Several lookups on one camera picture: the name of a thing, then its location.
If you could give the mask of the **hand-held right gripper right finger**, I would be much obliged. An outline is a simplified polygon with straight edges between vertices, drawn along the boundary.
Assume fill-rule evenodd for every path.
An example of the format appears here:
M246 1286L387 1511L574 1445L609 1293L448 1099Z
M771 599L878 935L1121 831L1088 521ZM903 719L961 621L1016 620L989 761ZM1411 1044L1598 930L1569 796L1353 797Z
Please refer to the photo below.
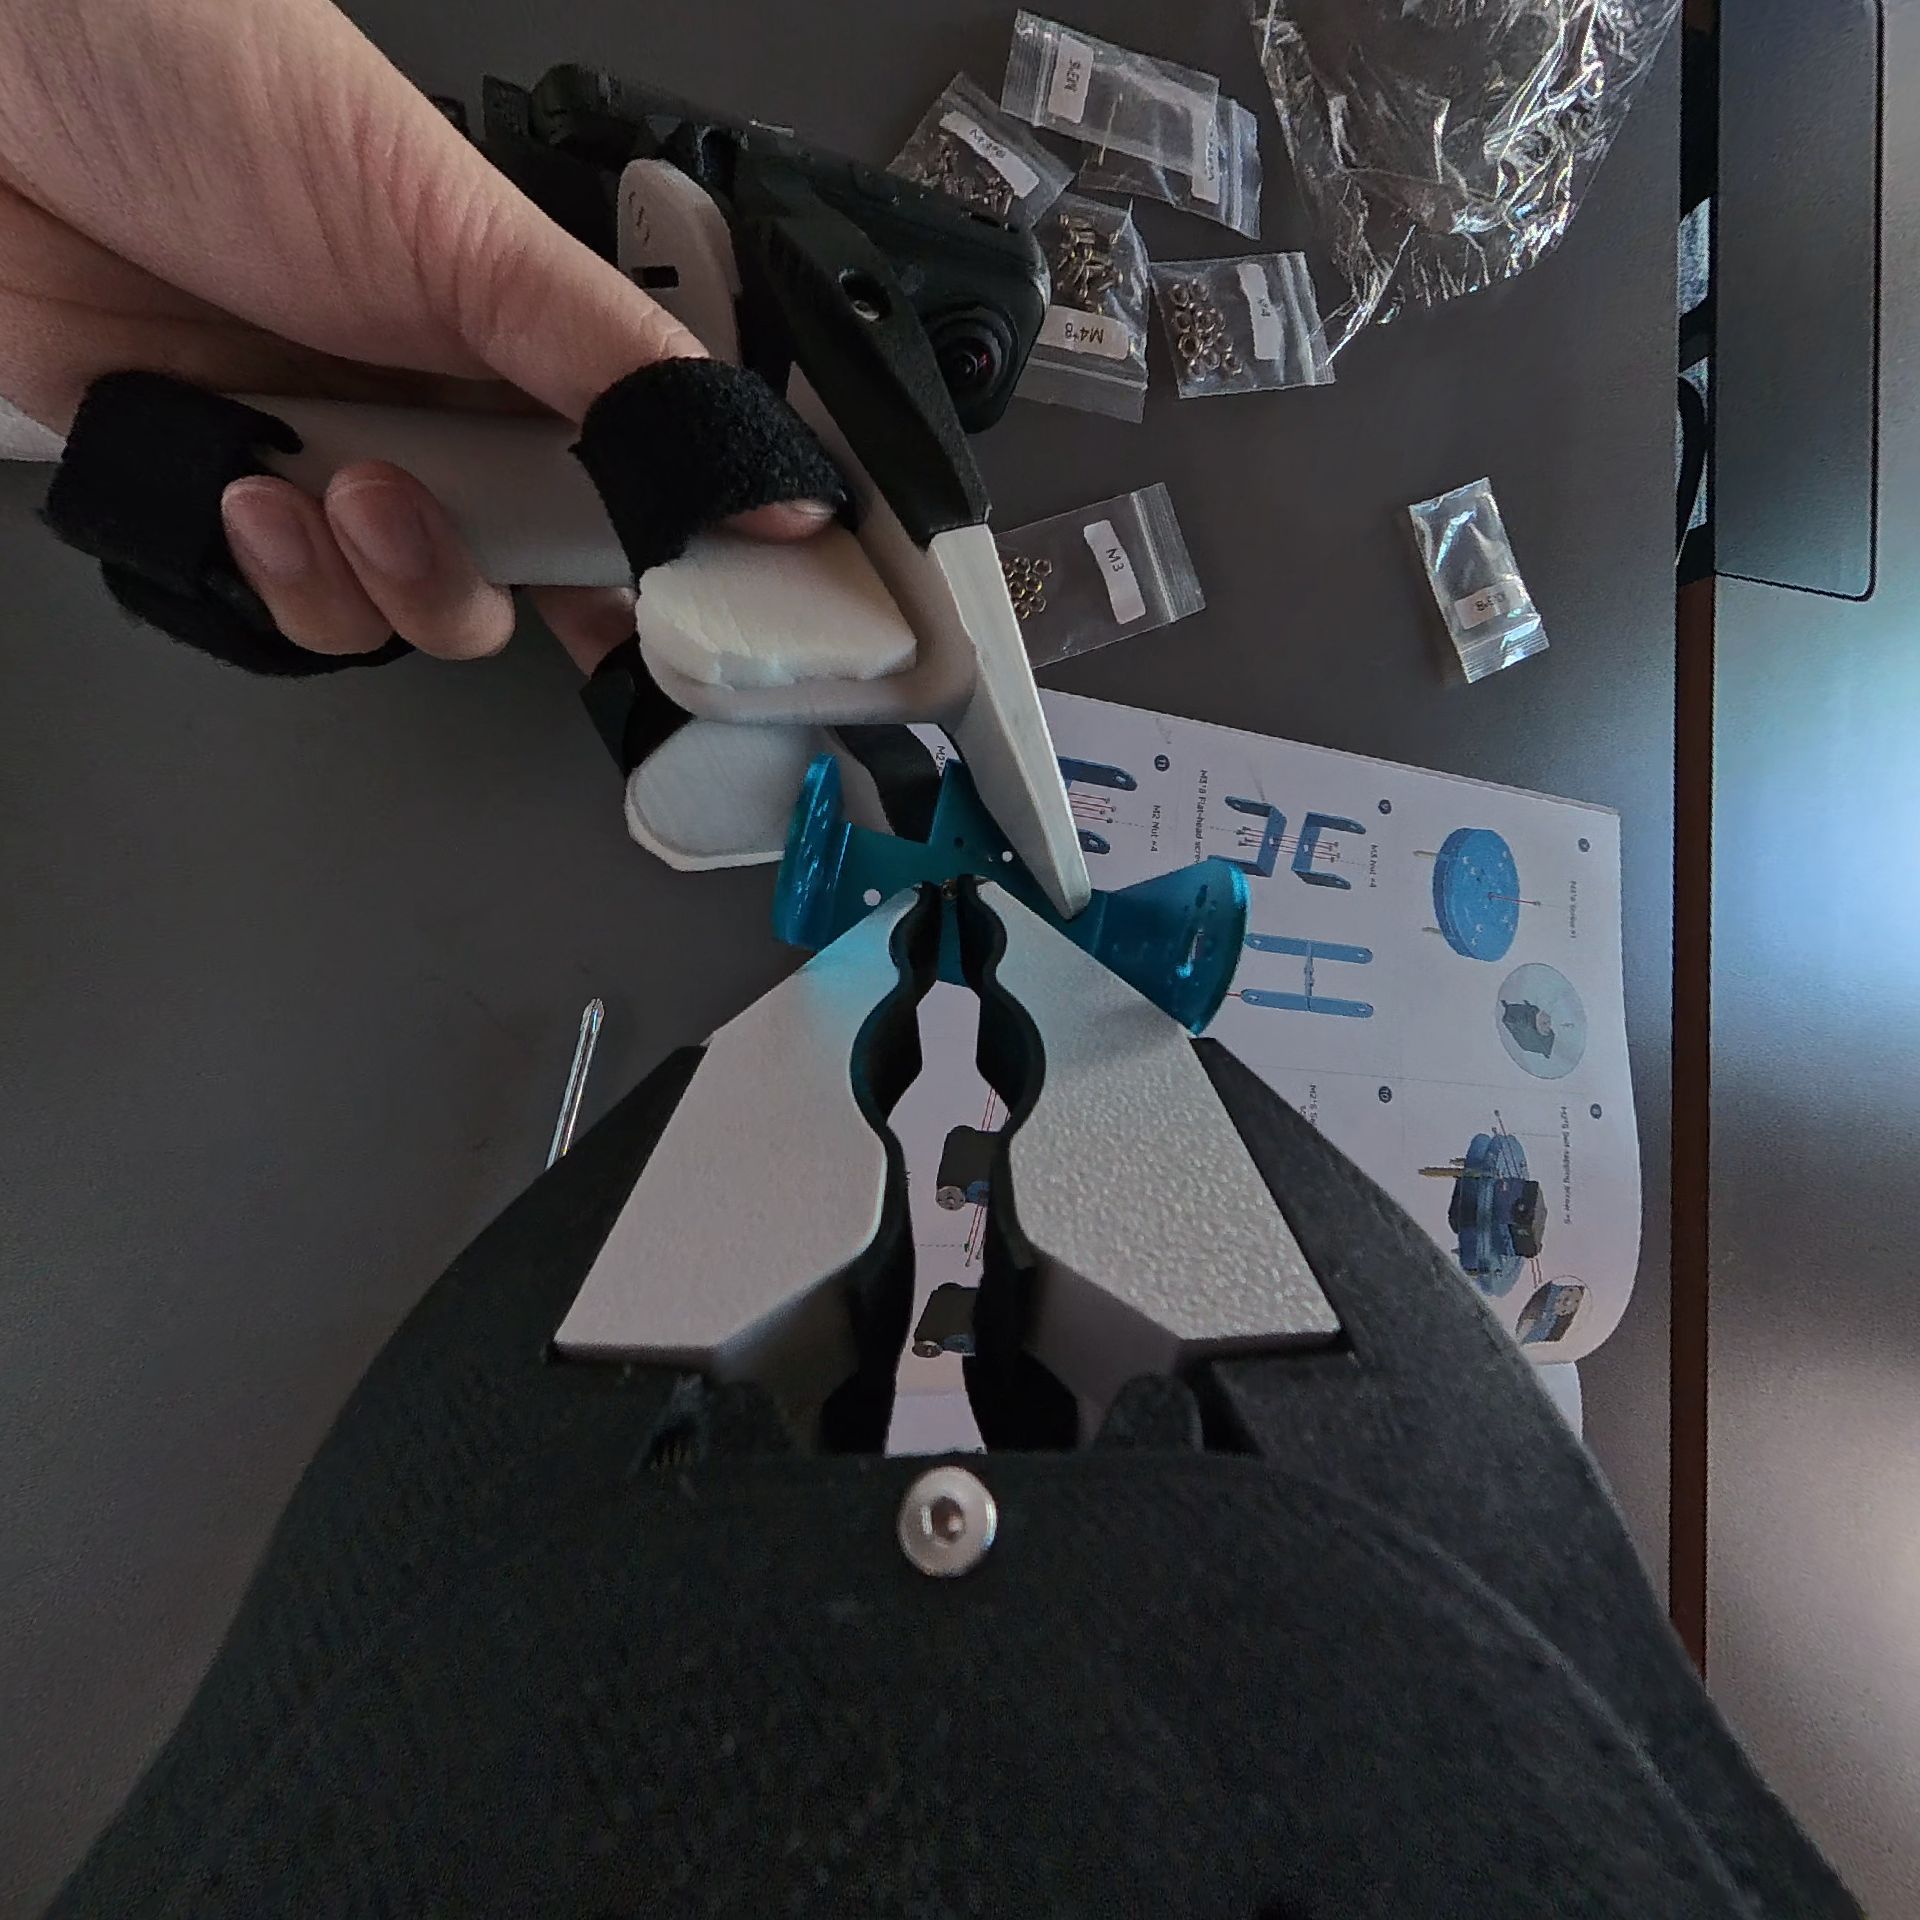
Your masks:
M1334 1353L1338 1311L1185 1023L966 883L977 1066L1006 1105L966 1362L993 1452L1087 1445L1141 1375Z

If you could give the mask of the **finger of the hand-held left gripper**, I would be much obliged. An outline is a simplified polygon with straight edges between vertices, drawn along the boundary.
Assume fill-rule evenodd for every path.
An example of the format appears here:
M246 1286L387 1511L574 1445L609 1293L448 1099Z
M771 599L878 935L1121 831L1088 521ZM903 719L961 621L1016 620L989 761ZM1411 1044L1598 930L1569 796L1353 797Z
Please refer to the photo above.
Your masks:
M843 809L853 825L927 841L942 788L942 763L906 724L861 724L827 732L842 772Z
M928 562L942 573L977 651L974 690L951 740L1011 850L1073 922L1091 905L1088 865L993 527L978 523L933 538Z

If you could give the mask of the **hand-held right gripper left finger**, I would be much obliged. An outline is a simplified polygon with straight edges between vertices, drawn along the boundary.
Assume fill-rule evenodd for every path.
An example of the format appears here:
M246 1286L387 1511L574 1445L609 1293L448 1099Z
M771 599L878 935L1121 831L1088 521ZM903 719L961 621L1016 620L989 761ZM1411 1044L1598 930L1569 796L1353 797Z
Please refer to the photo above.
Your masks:
M922 1073L923 892L718 1029L558 1330L576 1361L766 1388L880 1450L915 1301L890 1121Z

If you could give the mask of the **blue metal bracket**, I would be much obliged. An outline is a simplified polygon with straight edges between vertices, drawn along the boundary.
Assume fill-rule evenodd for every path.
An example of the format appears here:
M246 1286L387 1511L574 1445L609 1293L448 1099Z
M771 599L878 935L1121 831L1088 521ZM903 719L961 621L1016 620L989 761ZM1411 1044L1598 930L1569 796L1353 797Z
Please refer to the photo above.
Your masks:
M1210 857L1115 893L1094 892L1088 907L1065 919L1017 859L958 758L942 767L928 835L915 841L853 825L838 757L817 757L789 819L776 935L814 954L902 892L927 885L951 892L962 881L998 885L1193 1035L1231 991L1251 903L1234 865Z

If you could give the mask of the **dark grey desk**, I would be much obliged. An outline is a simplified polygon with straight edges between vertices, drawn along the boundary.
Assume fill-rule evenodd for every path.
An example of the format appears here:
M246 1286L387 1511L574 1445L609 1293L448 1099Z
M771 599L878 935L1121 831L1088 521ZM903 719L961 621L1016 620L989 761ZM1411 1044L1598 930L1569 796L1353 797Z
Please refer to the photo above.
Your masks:
M1167 479L1207 609L1056 684L1624 815L1646 1170L1590 1435L1670 1587L1674 201L1683 29L1569 236L1336 386L1017 405L1026 521ZM1488 478L1547 650L1467 684L1409 506ZM171 1719L381 1342L589 1115L774 983L766 871L681 878L529 621L486 662L256 681L135 628L6 468L6 1730Z

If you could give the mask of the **person's left hand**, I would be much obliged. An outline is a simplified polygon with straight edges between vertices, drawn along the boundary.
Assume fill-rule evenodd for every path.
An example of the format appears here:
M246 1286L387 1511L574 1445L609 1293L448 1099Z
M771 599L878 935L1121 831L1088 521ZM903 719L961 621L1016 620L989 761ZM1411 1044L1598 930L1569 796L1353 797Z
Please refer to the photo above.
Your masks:
M706 354L335 5L2 5L2 179L6 402L57 436L135 369L581 423L622 377ZM512 590L393 465L322 497L239 473L221 521L224 605L103 577L226 665L474 660L514 633Z

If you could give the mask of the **small bag of brass nuts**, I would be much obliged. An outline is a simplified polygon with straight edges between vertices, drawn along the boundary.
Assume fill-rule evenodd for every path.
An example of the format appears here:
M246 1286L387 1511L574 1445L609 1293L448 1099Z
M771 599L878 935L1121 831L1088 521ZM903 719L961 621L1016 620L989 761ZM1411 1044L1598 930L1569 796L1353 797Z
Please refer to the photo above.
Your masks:
M1037 669L1207 605L1163 483L1003 531L998 551Z

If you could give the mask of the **small bag of silver screws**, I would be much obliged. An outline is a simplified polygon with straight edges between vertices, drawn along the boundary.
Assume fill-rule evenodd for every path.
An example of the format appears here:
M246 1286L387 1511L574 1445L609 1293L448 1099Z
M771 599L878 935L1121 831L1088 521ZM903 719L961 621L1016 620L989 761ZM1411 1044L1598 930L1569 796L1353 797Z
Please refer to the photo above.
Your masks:
M1022 225L1037 225L1073 180L1073 166L968 74L947 83L888 172Z

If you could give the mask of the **silver screwdriver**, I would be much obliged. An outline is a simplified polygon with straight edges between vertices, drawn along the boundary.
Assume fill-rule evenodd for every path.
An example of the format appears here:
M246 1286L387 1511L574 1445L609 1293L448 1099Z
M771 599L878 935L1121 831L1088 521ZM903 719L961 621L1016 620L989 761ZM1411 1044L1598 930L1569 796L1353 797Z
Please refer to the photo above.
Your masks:
M589 999L574 1052L570 1055L568 1081L561 1098L561 1109L545 1155L545 1165L554 1167L571 1147L578 1132L586 1093L593 1076L593 1061L607 1019L607 1004L600 996Z

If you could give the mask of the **small bag of thin screws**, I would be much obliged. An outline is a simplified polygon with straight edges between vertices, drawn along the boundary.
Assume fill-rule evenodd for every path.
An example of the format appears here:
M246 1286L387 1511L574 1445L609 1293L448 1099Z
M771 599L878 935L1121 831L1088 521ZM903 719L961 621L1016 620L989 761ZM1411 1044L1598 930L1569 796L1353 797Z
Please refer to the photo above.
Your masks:
M1019 12L1000 107L1032 127L1186 173L1222 201L1218 81Z

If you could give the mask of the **printed instruction manual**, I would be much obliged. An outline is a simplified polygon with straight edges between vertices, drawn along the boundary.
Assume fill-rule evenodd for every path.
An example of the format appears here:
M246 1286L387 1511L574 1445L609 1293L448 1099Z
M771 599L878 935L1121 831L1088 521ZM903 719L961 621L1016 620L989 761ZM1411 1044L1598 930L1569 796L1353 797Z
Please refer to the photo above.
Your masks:
M1377 1180L1583 1429L1642 1267L1608 806L1042 692L1096 886L1203 857L1251 914L1210 1035Z

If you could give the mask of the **small clear zip bag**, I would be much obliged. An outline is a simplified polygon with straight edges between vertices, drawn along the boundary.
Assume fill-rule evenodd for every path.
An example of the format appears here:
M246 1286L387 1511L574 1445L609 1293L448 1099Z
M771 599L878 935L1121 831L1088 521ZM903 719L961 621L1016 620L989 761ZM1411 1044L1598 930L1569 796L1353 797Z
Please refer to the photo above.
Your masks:
M1160 201L1258 239L1262 231L1258 116L1227 94L1216 98L1210 153L1203 173L1193 177L1162 159L1094 150L1075 180L1091 195Z
M1467 684L1551 645L1488 478L1409 506L1425 577Z

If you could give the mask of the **small bag of silver nuts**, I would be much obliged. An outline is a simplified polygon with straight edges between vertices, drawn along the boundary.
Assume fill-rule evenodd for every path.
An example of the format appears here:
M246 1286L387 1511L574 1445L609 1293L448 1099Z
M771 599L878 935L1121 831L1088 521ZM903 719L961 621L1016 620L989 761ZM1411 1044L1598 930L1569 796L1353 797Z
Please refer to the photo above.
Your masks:
M1147 278L1183 401L1334 383L1303 252L1163 260Z

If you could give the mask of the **crumpled clear plastic wrap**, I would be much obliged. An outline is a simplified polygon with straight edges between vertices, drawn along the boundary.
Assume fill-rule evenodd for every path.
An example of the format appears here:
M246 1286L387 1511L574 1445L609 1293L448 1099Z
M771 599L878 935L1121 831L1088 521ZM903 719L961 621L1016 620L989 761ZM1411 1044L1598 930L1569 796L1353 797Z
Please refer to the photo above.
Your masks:
M1319 250L1366 326L1509 282L1566 236L1678 2L1254 2Z

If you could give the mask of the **grey flat screen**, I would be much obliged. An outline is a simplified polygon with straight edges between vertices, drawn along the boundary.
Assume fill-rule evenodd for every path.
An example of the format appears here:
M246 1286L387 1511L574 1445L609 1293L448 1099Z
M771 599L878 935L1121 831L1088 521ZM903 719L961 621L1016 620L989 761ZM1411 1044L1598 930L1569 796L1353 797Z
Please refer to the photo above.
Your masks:
M1847 602L1877 582L1881 41L1874 2L1719 7L1718 569Z

